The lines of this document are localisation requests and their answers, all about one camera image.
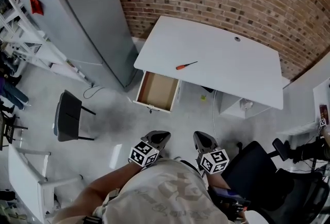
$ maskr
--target beige shirt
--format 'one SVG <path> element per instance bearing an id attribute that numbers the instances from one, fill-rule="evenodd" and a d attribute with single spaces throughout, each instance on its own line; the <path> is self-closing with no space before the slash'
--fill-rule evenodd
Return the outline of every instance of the beige shirt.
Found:
<path id="1" fill-rule="evenodd" d="M 112 223 L 232 223 L 213 204 L 201 176 L 185 164 L 160 159 L 131 178 L 93 216 Z M 74 217 L 59 224 L 76 224 Z"/>

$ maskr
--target desk drawer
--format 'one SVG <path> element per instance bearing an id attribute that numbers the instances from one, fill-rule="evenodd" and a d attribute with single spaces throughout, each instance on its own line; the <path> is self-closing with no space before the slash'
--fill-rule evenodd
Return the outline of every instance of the desk drawer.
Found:
<path id="1" fill-rule="evenodd" d="M 145 72 L 134 103 L 170 113 L 179 88 L 179 80 Z"/>

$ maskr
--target black chair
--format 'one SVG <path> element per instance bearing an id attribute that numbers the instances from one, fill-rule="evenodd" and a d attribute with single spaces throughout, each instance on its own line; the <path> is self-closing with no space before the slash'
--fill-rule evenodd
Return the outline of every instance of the black chair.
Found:
<path id="1" fill-rule="evenodd" d="M 54 134 L 58 141 L 68 140 L 94 140 L 91 138 L 79 137 L 79 120 L 81 109 L 96 115 L 93 111 L 83 107 L 81 100 L 65 90 L 57 104 L 54 124 Z"/>
<path id="2" fill-rule="evenodd" d="M 0 111 L 0 126 L 1 126 L 0 151 L 2 151 L 3 147 L 8 147 L 8 145 L 3 145 L 4 137 L 7 139 L 9 144 L 12 144 L 12 141 L 15 140 L 13 138 L 15 129 L 22 129 L 22 130 L 28 129 L 27 127 L 14 125 L 16 118 L 18 118 L 16 117 L 16 115 L 12 117 L 8 117 L 5 113 Z"/>
<path id="3" fill-rule="evenodd" d="M 222 177 L 239 195 L 251 201 L 248 210 L 262 215 L 269 224 L 311 223 L 321 212 L 329 186 L 319 172 L 291 173 L 277 170 L 271 157 L 287 158 L 279 139 L 275 152 L 267 154 L 256 141 L 229 163 Z"/>

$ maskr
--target concrete floor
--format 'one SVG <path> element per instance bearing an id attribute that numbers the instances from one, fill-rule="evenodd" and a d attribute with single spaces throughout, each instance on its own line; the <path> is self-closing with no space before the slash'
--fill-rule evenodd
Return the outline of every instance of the concrete floor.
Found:
<path id="1" fill-rule="evenodd" d="M 203 88 L 185 83 L 180 103 L 174 106 L 171 114 L 149 110 L 133 103 L 139 86 L 136 85 L 128 93 L 118 93 L 102 89 L 90 99 L 83 98 L 83 92 L 88 86 L 82 82 L 67 77 L 54 75 L 49 71 L 29 65 L 18 85 L 26 95 L 29 103 L 25 111 L 16 109 L 20 117 L 19 124 L 27 126 L 22 134 L 22 148 L 50 151 L 47 177 L 49 180 L 70 177 L 81 174 L 82 183 L 70 184 L 56 188 L 62 206 L 71 203 L 85 185 L 113 171 L 113 149 L 121 148 L 115 169 L 127 163 L 131 146 L 152 130 L 169 131 L 172 137 L 166 149 L 171 158 L 181 156 L 182 159 L 195 163 L 197 151 L 194 148 L 192 135 L 194 131 L 203 131 L 214 135 L 212 122 L 213 93 Z M 83 106 L 96 112 L 93 116 L 82 110 L 81 130 L 83 134 L 96 138 L 95 141 L 58 142 L 53 133 L 52 125 L 56 106 L 60 95 L 68 90 L 82 100 Z M 238 149 L 236 142 L 241 141 L 246 146 L 252 140 L 257 140 L 267 152 L 273 151 L 272 141 L 278 137 L 275 133 L 275 119 L 272 110 L 265 111 L 248 120 L 235 117 L 219 117 L 215 114 L 217 140 L 230 157 L 234 157 Z M 31 158 L 32 163 L 41 169 L 42 163 Z M 10 188 L 7 171 L 7 150 L 0 152 L 0 188 Z M 293 167 L 291 161 L 285 163 L 278 157 L 274 159 L 277 167 L 285 169 L 298 168 L 307 170 L 305 164 Z"/>

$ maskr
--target screwdriver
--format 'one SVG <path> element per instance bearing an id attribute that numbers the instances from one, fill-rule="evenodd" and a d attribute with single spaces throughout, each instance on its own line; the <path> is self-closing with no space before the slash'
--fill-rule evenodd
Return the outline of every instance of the screwdriver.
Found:
<path id="1" fill-rule="evenodd" d="M 188 63 L 188 64 L 186 64 L 186 65 L 179 65 L 178 67 L 176 67 L 176 69 L 177 69 L 177 70 L 181 70 L 181 69 L 187 67 L 188 65 L 192 65 L 193 63 L 196 63 L 196 62 L 197 62 L 197 61 L 192 62 L 192 63 Z"/>

